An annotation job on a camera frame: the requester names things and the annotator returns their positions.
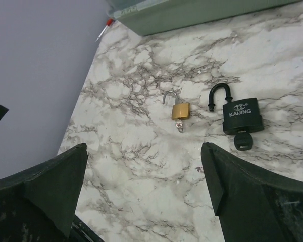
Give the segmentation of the black padlock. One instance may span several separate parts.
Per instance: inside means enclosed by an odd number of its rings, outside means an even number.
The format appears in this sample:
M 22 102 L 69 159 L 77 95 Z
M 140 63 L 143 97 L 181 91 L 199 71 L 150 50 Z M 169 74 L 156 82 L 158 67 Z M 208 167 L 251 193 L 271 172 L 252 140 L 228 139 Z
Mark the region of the black padlock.
M 236 135 L 239 132 L 258 132 L 264 129 L 263 119 L 260 115 L 258 100 L 247 98 L 233 101 L 228 84 L 216 84 L 209 93 L 209 111 L 214 112 L 214 94 L 223 88 L 226 93 L 226 104 L 223 105 L 223 132 L 227 135 Z

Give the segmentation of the small brass padlock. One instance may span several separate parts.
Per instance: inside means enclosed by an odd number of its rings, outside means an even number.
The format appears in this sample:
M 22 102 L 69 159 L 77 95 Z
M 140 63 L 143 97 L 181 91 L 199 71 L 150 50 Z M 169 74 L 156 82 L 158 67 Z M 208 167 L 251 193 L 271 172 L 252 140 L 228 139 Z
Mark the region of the small brass padlock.
M 186 120 L 190 118 L 190 103 L 179 103 L 178 94 L 175 91 L 167 91 L 163 95 L 162 104 L 165 104 L 166 97 L 173 94 L 175 97 L 175 104 L 172 107 L 171 120 L 179 121 Z

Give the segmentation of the black headed padlock key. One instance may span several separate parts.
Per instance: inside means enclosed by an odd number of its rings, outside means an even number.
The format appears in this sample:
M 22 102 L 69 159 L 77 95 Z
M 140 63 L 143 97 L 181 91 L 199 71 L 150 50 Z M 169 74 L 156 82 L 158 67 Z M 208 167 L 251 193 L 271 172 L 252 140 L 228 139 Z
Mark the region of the black headed padlock key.
M 253 147 L 253 138 L 249 132 L 239 132 L 234 137 L 234 145 L 238 151 L 247 151 Z

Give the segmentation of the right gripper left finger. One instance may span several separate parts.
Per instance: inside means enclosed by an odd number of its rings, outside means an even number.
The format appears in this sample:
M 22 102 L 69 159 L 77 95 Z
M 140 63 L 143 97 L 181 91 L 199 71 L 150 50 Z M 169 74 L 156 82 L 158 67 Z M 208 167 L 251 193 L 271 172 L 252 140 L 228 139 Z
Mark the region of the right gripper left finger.
M 0 241 L 68 241 L 87 145 L 0 179 Z

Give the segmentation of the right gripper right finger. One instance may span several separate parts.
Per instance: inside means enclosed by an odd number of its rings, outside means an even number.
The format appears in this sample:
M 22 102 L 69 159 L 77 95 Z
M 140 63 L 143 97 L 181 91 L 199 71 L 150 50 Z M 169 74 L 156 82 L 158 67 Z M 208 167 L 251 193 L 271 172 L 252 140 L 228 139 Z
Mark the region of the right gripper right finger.
M 225 241 L 303 241 L 303 182 L 206 142 L 201 162 Z

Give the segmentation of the small silver key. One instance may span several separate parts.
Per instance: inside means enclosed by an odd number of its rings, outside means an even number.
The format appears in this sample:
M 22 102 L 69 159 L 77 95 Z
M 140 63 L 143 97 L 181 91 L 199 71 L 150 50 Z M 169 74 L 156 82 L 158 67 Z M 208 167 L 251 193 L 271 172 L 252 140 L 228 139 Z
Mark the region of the small silver key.
M 184 123 L 183 123 L 183 120 L 181 119 L 178 119 L 175 121 L 175 126 L 177 128 L 177 130 L 180 132 L 180 133 L 183 133 L 184 131 Z

